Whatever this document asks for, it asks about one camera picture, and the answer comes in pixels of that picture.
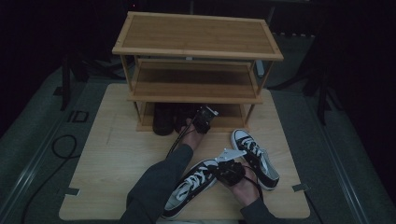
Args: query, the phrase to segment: gray floor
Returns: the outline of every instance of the gray floor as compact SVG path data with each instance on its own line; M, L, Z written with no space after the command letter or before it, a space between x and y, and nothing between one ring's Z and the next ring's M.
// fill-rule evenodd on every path
M276 36L276 42L285 60L276 63L267 86L295 75L312 38ZM74 155L82 151L106 86L111 82L115 81L97 76L92 76L88 83L73 82L72 102L64 112L59 110L61 98L52 95L55 88L61 85L60 70L43 83L0 140L1 214L7 215L7 219L2 217L2 221L21 223L29 198L64 162L51 151L54 139L73 134L77 138ZM381 186L347 115L330 102L332 110L326 111L327 125L322 126L315 115L318 100L303 96L303 85L304 81L301 81L285 90L272 91L297 171L302 183L310 188L306 195L312 201L310 217L288 219L288 223L320 223L319 217L323 223L396 223L395 207ZM89 112L87 122L68 121L71 111ZM73 140L67 137L55 144L57 152L64 156L72 151L73 146ZM32 171L26 170L26 167L29 167L34 155L41 155L42 162L37 172L32 173L32 179L23 178L21 174ZM77 163L78 159L68 161L37 193L25 215L25 223L117 223L115 220L67 222L59 219L62 195ZM24 186L29 186L31 181L30 188L15 189L18 180L25 181ZM10 200L10 195L21 197Z

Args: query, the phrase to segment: top shelf board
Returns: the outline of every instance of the top shelf board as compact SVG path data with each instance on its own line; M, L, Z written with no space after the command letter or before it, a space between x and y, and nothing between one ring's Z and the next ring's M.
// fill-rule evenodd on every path
M128 12L114 54L282 61L264 20Z

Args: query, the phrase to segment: dark background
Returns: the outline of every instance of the dark background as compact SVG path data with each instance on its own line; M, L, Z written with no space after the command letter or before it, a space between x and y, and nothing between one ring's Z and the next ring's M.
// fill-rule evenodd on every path
M126 11L189 14L190 1L11 1L0 6L0 135L66 54L108 61ZM268 19L280 35L314 35L297 76L312 67L355 126L390 198L396 201L396 3L379 1L195 0L194 14Z

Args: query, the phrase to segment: white shoelace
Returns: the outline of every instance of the white shoelace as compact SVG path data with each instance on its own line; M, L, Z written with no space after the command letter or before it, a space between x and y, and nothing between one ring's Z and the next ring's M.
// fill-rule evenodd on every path
M178 194L177 199L183 201L187 195L189 194L190 189L195 190L201 184L204 184L206 181L204 171L207 171L206 167L200 167L193 175L187 177L184 182L177 188Z
M268 165L267 162L265 161L265 158L262 157L262 153L265 149L260 148L257 143L252 139L252 138L247 138L242 140L242 145L246 146L248 149L250 149L257 157L260 158L260 161L262 162L262 167L264 168L264 173L268 175Z

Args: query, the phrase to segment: shoe rack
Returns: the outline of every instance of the shoe rack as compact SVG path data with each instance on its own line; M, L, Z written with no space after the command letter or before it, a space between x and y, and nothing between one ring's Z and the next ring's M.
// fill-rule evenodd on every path
M211 132L248 129L272 65L283 60L264 20L147 12L128 12L112 52L121 57L138 131L152 131L155 102L208 104L219 112ZM133 74L126 55L134 55ZM263 78L256 60L268 62Z

